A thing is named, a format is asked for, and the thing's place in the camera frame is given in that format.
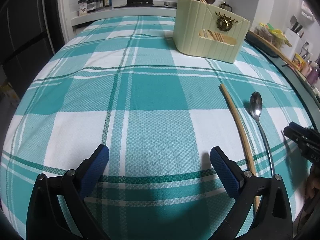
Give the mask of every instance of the tablecloth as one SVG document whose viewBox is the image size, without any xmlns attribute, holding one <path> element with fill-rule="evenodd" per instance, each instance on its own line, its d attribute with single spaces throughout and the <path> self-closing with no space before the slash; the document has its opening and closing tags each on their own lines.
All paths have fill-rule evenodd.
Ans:
<svg viewBox="0 0 320 240">
<path fill-rule="evenodd" d="M 24 238 L 36 176 L 75 169 L 103 143 L 110 160 L 85 202 L 112 239 L 208 239 L 234 203 L 210 164 L 210 149 L 220 146 L 247 169 L 221 83 L 240 114 L 258 175 L 270 177 L 247 110 L 250 95 L 262 95 L 261 124 L 295 218 L 295 191 L 309 164 L 282 130 L 290 121 L 311 121 L 292 87 L 245 41 L 233 64 L 181 54 L 173 27 L 173 17 L 98 20 L 32 82 L 11 121 L 0 168 L 2 208 Z"/>
</svg>

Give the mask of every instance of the floor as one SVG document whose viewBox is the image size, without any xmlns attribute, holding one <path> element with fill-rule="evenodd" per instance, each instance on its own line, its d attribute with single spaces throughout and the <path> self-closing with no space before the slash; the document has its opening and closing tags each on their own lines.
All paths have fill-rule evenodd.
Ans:
<svg viewBox="0 0 320 240">
<path fill-rule="evenodd" d="M 12 106 L 7 99 L 4 97 L 0 100 L 0 150 L 2 153 L 3 144 L 5 135 L 7 134 L 7 130 L 9 128 L 11 119 L 14 115 L 16 108 Z"/>
</svg>

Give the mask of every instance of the metal screw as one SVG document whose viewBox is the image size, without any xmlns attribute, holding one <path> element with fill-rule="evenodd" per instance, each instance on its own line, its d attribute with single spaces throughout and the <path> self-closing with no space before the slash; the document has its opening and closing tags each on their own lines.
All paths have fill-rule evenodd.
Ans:
<svg viewBox="0 0 320 240">
<path fill-rule="evenodd" d="M 251 171 L 244 171 L 243 173 L 246 177 L 251 177 L 252 176 L 252 172 Z"/>
<path fill-rule="evenodd" d="M 73 176 L 75 173 L 76 173 L 75 170 L 68 170 L 68 171 L 67 171 L 67 175 L 68 175 L 68 176 Z"/>
<path fill-rule="evenodd" d="M 277 180 L 281 180 L 281 179 L 282 179 L 282 177 L 281 177 L 279 174 L 275 174 L 275 178 L 276 178 Z"/>
<path fill-rule="evenodd" d="M 38 179 L 39 179 L 39 180 L 44 179 L 44 174 L 43 174 L 43 173 L 39 174 L 39 175 L 38 175 Z"/>
</svg>

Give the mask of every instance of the wooden board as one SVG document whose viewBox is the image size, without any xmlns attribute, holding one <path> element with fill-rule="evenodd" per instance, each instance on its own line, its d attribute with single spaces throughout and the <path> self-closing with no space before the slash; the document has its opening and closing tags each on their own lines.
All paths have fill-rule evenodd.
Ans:
<svg viewBox="0 0 320 240">
<path fill-rule="evenodd" d="M 256 33 L 252 31 L 248 31 L 250 34 L 252 34 L 254 37 L 256 37 L 259 41 L 263 42 L 265 45 L 268 46 L 271 50 L 273 50 L 285 63 L 287 63 L 290 67 L 297 69 L 298 66 L 296 66 L 285 54 L 281 52 L 281 50 L 277 49 L 273 44 L 271 44 L 269 41 L 265 40 L 264 38 L 260 37 Z"/>
</svg>

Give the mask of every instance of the white label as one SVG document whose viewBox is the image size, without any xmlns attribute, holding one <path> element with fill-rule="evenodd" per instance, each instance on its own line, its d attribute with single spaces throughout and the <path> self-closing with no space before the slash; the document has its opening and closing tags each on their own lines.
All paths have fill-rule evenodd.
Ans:
<svg viewBox="0 0 320 240">
<path fill-rule="evenodd" d="M 104 0 L 104 6 L 109 6 L 109 0 Z"/>
</svg>

